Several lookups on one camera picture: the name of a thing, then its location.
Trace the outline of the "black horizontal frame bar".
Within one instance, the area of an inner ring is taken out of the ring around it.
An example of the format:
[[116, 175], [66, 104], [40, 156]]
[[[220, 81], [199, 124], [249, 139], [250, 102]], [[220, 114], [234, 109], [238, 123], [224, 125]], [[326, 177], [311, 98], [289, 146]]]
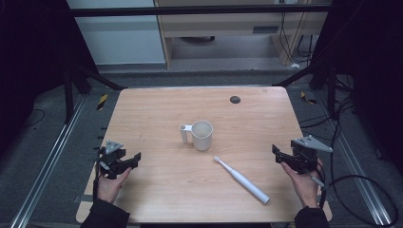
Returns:
[[185, 6], [154, 8], [116, 9], [70, 9], [67, 14], [74, 17], [98, 16], [148, 16], [148, 15], [193, 15], [234, 13], [278, 13], [278, 12], [323, 12], [333, 9], [332, 4], [293, 5], [234, 5], [234, 6]]

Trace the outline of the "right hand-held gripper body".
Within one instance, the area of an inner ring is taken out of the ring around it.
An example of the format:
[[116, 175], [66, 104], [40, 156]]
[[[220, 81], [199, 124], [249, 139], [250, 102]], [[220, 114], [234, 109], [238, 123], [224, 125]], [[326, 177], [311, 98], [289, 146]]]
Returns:
[[293, 157], [297, 162], [294, 168], [299, 174], [314, 171], [317, 168], [317, 152], [332, 153], [333, 148], [317, 140], [312, 135], [291, 140]]

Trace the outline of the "person's right hand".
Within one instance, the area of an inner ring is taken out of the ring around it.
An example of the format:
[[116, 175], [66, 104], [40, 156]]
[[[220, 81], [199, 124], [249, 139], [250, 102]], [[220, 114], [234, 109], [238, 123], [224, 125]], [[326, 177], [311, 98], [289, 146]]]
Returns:
[[317, 171], [299, 174], [285, 162], [282, 162], [280, 165], [291, 179], [302, 207], [318, 208], [318, 184], [314, 182], [314, 179], [319, 179]]

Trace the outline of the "wooden desk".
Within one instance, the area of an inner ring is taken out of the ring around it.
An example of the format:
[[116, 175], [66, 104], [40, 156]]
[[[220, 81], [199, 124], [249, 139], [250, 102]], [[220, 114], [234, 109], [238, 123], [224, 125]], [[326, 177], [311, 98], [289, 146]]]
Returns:
[[[331, 0], [153, 0], [157, 7], [327, 4]], [[174, 40], [180, 37], [209, 37], [268, 34], [280, 62], [288, 65], [303, 36], [319, 35], [325, 12], [160, 15], [160, 34], [166, 63], [171, 64]]]

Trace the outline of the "white electric toothbrush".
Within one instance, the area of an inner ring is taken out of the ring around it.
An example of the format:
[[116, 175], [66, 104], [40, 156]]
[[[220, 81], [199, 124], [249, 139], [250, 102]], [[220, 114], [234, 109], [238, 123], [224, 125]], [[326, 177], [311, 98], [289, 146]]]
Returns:
[[263, 204], [269, 202], [270, 197], [260, 190], [254, 183], [249, 181], [236, 169], [229, 166], [227, 163], [222, 161], [219, 157], [215, 157], [214, 161], [219, 163], [238, 183], [240, 183], [245, 189], [247, 189], [255, 198], [257, 198]]

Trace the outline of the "dark curtain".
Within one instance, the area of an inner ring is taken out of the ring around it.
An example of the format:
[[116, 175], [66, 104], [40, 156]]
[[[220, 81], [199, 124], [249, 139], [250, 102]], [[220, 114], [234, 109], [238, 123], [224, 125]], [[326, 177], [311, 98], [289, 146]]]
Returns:
[[51, 34], [71, 52], [75, 64], [97, 69], [76, 20], [46, 15], [68, 8], [67, 0], [0, 0], [0, 158], [8, 153], [35, 98], [64, 83], [61, 53], [49, 43]]
[[354, 78], [354, 98], [403, 175], [403, 0], [332, 0], [314, 57]]

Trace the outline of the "aluminium floor rail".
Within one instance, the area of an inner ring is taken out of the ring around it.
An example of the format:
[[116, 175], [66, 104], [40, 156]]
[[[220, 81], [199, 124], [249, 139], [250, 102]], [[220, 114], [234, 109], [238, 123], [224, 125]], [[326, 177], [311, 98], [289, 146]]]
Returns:
[[48, 157], [43, 167], [41, 168], [34, 184], [30, 188], [29, 193], [24, 200], [24, 203], [10, 223], [10, 228], [26, 228], [26, 226], [28, 225], [29, 219], [39, 199], [42, 197], [44, 190], [48, 184], [48, 180], [52, 175], [53, 170], [57, 162], [59, 161], [62, 152], [65, 149], [71, 132], [73, 131], [73, 128], [83, 111], [83, 106], [85, 102], [86, 96], [79, 95], [77, 103], [73, 107], [71, 118], [63, 125], [63, 128], [58, 135], [58, 138], [55, 141], [54, 145], [52, 146]]
[[[334, 131], [331, 139], [333, 153], [330, 155], [332, 181], [331, 187], [333, 188], [334, 196], [338, 203], [362, 223], [377, 228], [394, 228], [394, 224], [398, 220], [398, 210], [394, 207], [393, 201], [391, 201], [391, 205], [394, 209], [394, 218], [388, 214], [386, 207], [381, 201], [381, 197], [376, 192], [376, 189], [381, 190], [381, 186], [366, 175], [356, 156], [353, 154], [353, 150], [348, 144], [344, 134], [342, 133], [339, 121], [333, 120], [333, 117], [337, 117], [338, 114], [327, 109], [324, 95], [318, 94], [317, 101], [323, 112], [330, 118], [329, 126]], [[343, 157], [349, 169], [349, 175], [339, 177], [337, 179], [334, 178], [334, 154], [340, 154]], [[340, 197], [339, 189], [341, 187], [341, 183], [343, 181], [350, 180], [355, 182], [357, 188], [356, 197], [361, 198], [365, 202], [365, 205], [367, 206], [367, 209], [372, 217], [371, 219], [362, 218], [358, 213], [354, 212], [354, 209], [356, 209], [357, 206], [348, 206]]]

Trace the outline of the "white cabinet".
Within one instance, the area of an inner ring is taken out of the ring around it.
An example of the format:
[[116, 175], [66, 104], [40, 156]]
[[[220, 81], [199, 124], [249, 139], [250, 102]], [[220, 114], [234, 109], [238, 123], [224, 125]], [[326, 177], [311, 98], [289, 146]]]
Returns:
[[[154, 7], [153, 0], [67, 0], [72, 10]], [[157, 17], [77, 17], [97, 66], [164, 64]]]

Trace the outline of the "black frame strut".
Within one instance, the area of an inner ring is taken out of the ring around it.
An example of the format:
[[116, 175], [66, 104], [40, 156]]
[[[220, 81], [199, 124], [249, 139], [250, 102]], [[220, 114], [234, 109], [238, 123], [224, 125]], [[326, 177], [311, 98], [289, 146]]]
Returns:
[[313, 61], [308, 67], [300, 70], [291, 77], [274, 84], [274, 86], [287, 87], [291, 83], [312, 74], [313, 77], [309, 87], [313, 90], [320, 89], [327, 85], [327, 109], [331, 117], [336, 117], [336, 69], [331, 61]]
[[72, 89], [76, 87], [80, 94], [88, 94], [91, 91], [91, 85], [87, 78], [94, 79], [98, 83], [107, 86], [113, 90], [125, 89], [122, 85], [117, 85], [104, 78], [98, 71], [93, 71], [83, 66], [69, 65], [64, 69], [64, 90], [66, 104], [65, 123], [69, 123], [74, 114]]

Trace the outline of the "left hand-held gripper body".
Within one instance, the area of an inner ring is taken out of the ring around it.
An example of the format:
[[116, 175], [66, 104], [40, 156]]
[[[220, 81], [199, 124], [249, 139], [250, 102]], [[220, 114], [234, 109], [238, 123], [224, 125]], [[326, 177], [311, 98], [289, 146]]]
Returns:
[[125, 171], [125, 164], [122, 161], [124, 156], [125, 150], [122, 143], [107, 140], [99, 151], [98, 166], [101, 173], [108, 179], [115, 180]]

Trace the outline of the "person's left hand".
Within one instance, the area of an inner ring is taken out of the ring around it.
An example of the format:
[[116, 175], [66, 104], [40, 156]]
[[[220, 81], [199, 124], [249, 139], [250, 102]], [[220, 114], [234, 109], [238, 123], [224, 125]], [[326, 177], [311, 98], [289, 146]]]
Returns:
[[98, 182], [97, 198], [113, 204], [131, 171], [131, 167], [127, 168], [115, 180], [101, 176]]

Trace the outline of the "yellow black tape strip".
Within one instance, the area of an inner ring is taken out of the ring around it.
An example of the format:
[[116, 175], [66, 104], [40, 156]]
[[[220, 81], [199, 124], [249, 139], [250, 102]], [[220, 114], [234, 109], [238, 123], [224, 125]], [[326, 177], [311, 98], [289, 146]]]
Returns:
[[309, 98], [304, 91], [300, 91], [300, 98], [310, 105], [317, 104], [317, 100]]
[[106, 103], [107, 96], [108, 96], [107, 94], [103, 94], [101, 96], [100, 101], [99, 101], [99, 103], [97, 104], [97, 107], [96, 107], [97, 110], [103, 109], [103, 107], [104, 107], [104, 105]]

